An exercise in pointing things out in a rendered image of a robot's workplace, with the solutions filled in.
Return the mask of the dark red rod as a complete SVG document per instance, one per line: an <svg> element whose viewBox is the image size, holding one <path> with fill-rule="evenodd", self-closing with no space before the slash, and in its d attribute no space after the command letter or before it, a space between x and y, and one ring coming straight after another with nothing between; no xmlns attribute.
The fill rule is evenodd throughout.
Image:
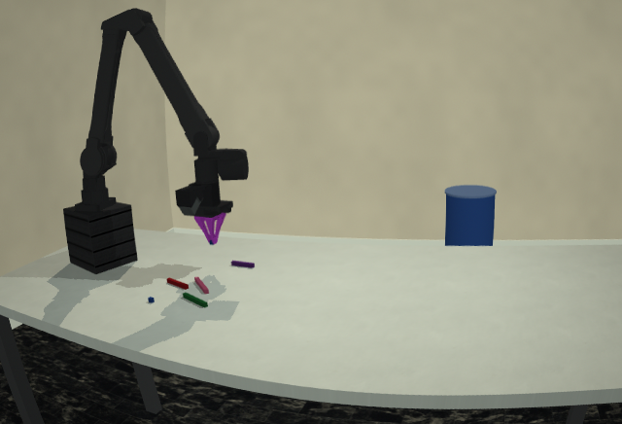
<svg viewBox="0 0 622 424"><path fill-rule="evenodd" d="M172 279L172 278L167 278L167 283L172 284L172 285L177 286L177 287L180 287L180 288L185 289L185 290L189 288L189 284L177 281L177 280Z"/></svg>

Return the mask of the pink rod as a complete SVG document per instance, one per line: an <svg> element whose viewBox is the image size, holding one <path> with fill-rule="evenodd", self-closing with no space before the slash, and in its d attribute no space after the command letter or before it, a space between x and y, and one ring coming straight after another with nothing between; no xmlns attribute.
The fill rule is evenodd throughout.
<svg viewBox="0 0 622 424"><path fill-rule="evenodd" d="M204 285L204 283L200 280L199 277L194 277L196 284L203 291L204 294L209 294L209 289Z"/></svg>

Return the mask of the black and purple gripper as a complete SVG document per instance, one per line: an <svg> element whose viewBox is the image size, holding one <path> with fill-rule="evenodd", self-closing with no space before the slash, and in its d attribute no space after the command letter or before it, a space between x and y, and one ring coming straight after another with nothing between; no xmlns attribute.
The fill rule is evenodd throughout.
<svg viewBox="0 0 622 424"><path fill-rule="evenodd" d="M220 204L213 206L213 207L199 206L195 215L192 215L194 216L194 219L196 220L196 222L198 223L198 225L204 232L208 242L210 242L211 239L212 239L213 244L216 244L218 242L220 229L225 219L225 215L226 213L231 212L231 207L233 207L233 201L221 200L220 198ZM215 220L217 220L217 223L216 223L216 231L214 233ZM208 230L205 226L204 221L206 221Z"/></svg>

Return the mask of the purple rod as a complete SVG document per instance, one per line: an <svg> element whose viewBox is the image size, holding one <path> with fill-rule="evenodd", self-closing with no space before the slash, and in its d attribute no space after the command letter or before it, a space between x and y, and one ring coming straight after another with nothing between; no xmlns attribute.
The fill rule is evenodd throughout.
<svg viewBox="0 0 622 424"><path fill-rule="evenodd" d="M255 267L255 263L238 262L238 261L232 261L231 265L250 267L250 268Z"/></svg>

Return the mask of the green rod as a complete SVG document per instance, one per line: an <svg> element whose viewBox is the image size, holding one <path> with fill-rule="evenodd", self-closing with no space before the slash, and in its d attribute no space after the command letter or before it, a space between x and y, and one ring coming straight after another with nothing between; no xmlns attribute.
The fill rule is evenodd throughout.
<svg viewBox="0 0 622 424"><path fill-rule="evenodd" d="M204 308L208 307L208 303L206 301L201 300L201 299L199 299L199 298L197 298L195 296L192 296L192 295L190 295L188 293L183 293L183 298L187 299L187 300L190 300L190 301L192 301L192 302L194 302L194 303L196 303L196 304L198 304L198 305L200 305L200 306L202 306Z"/></svg>

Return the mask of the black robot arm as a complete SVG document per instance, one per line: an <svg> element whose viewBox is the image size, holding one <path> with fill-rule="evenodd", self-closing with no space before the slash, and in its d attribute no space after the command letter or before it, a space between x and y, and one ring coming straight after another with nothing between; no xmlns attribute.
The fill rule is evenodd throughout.
<svg viewBox="0 0 622 424"><path fill-rule="evenodd" d="M222 181L247 180L249 164L246 150L217 149L219 131L196 100L164 45L151 13L137 8L124 11L104 20L101 30L103 40L91 125L86 148L80 157L84 175L82 202L75 204L76 211L96 212L117 203L115 197L109 197L103 174L117 165L112 116L121 50L127 31L133 35L174 108L193 147L193 155L200 156L194 161L195 181L203 184L215 181L219 176ZM194 182L175 192L177 206L185 216L194 215L199 206L220 204L219 183L199 185Z"/></svg>

